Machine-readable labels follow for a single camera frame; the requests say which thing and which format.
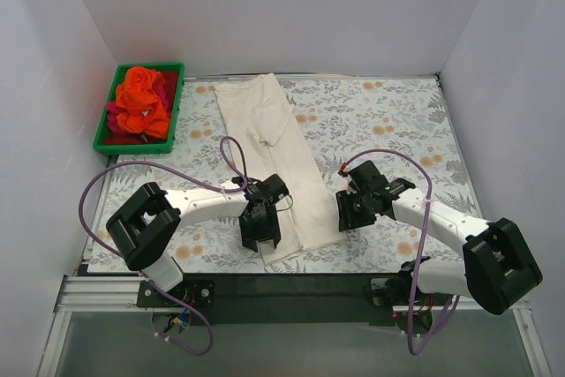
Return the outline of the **cream t shirt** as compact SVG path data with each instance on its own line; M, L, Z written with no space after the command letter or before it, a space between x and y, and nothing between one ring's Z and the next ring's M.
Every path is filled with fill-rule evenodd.
M338 212L295 118L293 106L274 74L215 85L227 134L243 148L248 175L261 181L276 174L293 205L278 204L281 241L260 243L265 264L296 257L345 239Z

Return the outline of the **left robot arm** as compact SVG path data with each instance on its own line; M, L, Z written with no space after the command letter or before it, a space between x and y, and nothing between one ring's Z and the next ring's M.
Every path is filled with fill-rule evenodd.
M276 174L263 181L234 177L220 190L197 188L165 191L142 185L106 223L106 230L129 270L157 286L166 305L181 305L188 286L178 264L167 253L176 230L224 218L238 219L241 244L257 252L260 243L277 247L282 239L277 204L290 196Z

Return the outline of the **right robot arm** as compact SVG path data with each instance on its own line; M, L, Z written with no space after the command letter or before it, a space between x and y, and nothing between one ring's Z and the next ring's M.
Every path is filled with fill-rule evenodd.
M507 218L496 222L463 214L424 193L403 178L389 181L366 161L339 175L348 181L336 193L341 231L370 226L380 216L420 229L459 257L450 262L424 256L402 264L395 277L373 295L382 304L419 304L435 295L474 299L484 310L501 315L543 281L522 232Z

